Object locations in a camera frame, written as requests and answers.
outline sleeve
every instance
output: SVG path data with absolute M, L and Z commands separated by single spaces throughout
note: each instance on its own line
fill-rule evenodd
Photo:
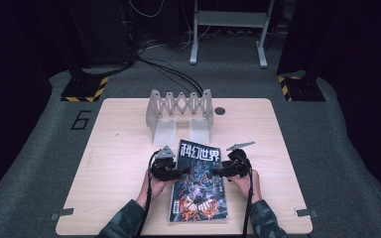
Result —
M 130 200 L 120 209 L 97 235 L 97 238 L 130 238 L 144 215 L 144 209 L 135 201 Z
M 250 208 L 250 220 L 254 237 L 289 237 L 280 226 L 277 217 L 265 200 L 259 200 L 252 204 Z

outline magazine cover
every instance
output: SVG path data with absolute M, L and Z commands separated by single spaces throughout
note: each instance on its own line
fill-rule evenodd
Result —
M 170 221 L 190 222 L 227 218 L 222 177 L 212 169 L 221 167 L 219 148 L 181 140 L 177 168 L 190 168 L 175 183 L 172 192 Z

